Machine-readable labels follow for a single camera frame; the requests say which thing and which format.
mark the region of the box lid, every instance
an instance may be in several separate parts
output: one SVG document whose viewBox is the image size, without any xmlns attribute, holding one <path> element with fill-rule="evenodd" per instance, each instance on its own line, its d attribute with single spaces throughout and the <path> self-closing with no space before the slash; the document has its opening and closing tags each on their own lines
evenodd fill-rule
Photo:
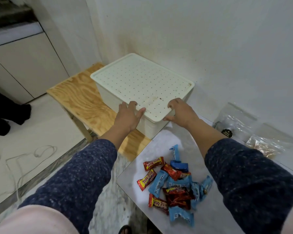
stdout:
<svg viewBox="0 0 293 234">
<path fill-rule="evenodd" d="M 136 101 L 136 109 L 152 122 L 161 121 L 170 111 L 167 104 L 185 98 L 192 81 L 137 54 L 128 54 L 91 74 L 91 78 L 125 103 Z"/>
</svg>

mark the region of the wood grain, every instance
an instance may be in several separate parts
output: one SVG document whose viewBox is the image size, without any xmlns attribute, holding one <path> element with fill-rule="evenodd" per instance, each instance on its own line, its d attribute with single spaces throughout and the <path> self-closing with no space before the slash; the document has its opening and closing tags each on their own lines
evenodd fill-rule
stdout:
<svg viewBox="0 0 293 234">
<path fill-rule="evenodd" d="M 98 136 L 114 124 L 116 117 L 116 113 L 103 103 L 95 82 L 90 78 L 93 72 L 102 67 L 102 63 L 96 63 L 47 90 L 49 95 Z M 133 161 L 150 141 L 140 131 L 134 130 L 125 138 L 118 151 L 129 161 Z"/>
</svg>

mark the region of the navy speckled sweater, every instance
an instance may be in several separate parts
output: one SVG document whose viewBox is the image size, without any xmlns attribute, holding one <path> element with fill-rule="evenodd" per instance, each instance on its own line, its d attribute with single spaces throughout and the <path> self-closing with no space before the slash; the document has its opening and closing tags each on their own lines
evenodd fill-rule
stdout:
<svg viewBox="0 0 293 234">
<path fill-rule="evenodd" d="M 20 207 L 51 207 L 64 214 L 79 233 L 89 233 L 96 201 L 110 181 L 116 157 L 115 146 L 98 139 L 75 154 Z M 245 233 L 280 233 L 293 207 L 293 175 L 258 150 L 228 138 L 208 150 L 205 164 L 225 206 Z"/>
</svg>

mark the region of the white table surface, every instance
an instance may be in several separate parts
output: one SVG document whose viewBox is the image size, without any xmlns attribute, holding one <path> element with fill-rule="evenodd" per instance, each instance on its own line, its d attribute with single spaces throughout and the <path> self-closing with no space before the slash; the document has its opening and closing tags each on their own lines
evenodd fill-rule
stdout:
<svg viewBox="0 0 293 234">
<path fill-rule="evenodd" d="M 169 163 L 172 159 L 172 150 L 169 150 L 169 148 L 175 144 L 179 146 L 181 161 L 189 164 L 189 171 L 192 173 L 193 181 L 201 182 L 207 175 L 210 175 L 205 167 L 200 151 L 189 132 L 169 122 L 121 173 L 117 178 L 117 184 L 163 234 L 244 233 L 233 219 L 229 210 L 224 206 L 223 197 L 219 193 L 215 182 L 206 199 L 197 205 L 197 210 L 191 210 L 194 213 L 195 219 L 195 226 L 193 228 L 181 217 L 174 222 L 170 222 L 169 216 L 159 209 L 148 207 L 149 186 L 142 192 L 137 184 L 137 180 L 142 179 L 147 174 L 144 170 L 143 162 L 163 156 L 164 160 Z M 154 170 L 158 172 L 160 167 L 156 167 Z M 160 198 L 165 200 L 163 192 L 161 192 Z"/>
</svg>

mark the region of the white cabinet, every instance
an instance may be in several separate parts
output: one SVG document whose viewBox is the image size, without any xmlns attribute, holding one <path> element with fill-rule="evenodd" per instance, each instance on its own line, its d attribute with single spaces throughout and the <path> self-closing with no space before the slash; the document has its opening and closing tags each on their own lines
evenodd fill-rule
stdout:
<svg viewBox="0 0 293 234">
<path fill-rule="evenodd" d="M 20 104 L 34 99 L 1 65 L 0 93 Z"/>
<path fill-rule="evenodd" d="M 34 98 L 68 78 L 45 33 L 1 45 L 0 64 Z"/>
</svg>

